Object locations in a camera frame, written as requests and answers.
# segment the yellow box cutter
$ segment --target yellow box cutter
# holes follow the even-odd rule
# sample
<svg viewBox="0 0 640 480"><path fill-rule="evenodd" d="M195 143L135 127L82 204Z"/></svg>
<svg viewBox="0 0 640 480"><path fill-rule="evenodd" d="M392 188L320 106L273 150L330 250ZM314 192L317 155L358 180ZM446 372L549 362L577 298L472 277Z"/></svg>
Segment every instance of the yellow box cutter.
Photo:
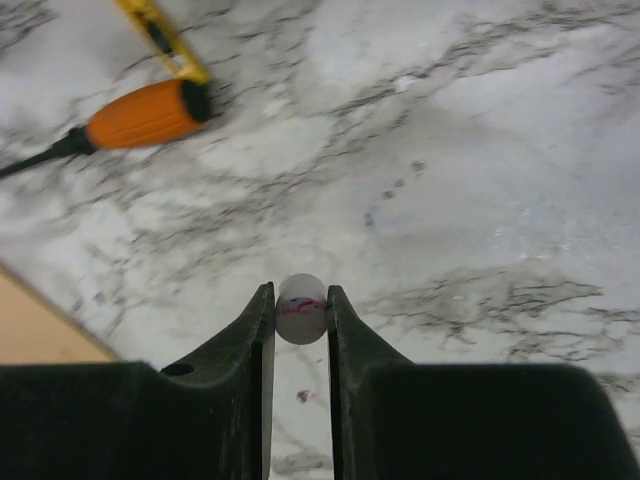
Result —
<svg viewBox="0 0 640 480"><path fill-rule="evenodd" d="M211 77L164 13L149 0L114 1L173 78L114 100L49 149L1 168L0 179L56 158L171 142L211 118Z"/></svg>
<svg viewBox="0 0 640 480"><path fill-rule="evenodd" d="M114 1L175 78L189 79L199 84L211 80L207 69L158 6L149 0Z"/></svg>

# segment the gray marble vein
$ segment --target gray marble vein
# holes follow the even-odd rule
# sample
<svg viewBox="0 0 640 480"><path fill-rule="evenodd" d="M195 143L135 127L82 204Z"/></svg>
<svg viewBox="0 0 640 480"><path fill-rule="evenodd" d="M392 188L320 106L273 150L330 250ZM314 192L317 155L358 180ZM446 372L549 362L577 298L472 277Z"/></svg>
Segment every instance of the gray marble vein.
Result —
<svg viewBox="0 0 640 480"><path fill-rule="evenodd" d="M640 449L637 2L162 4L216 118L3 181L5 263L155 366L313 273L415 361L589 369ZM167 78L109 2L0 25L2 163ZM275 479L331 476L325 347L278 344Z"/></svg>

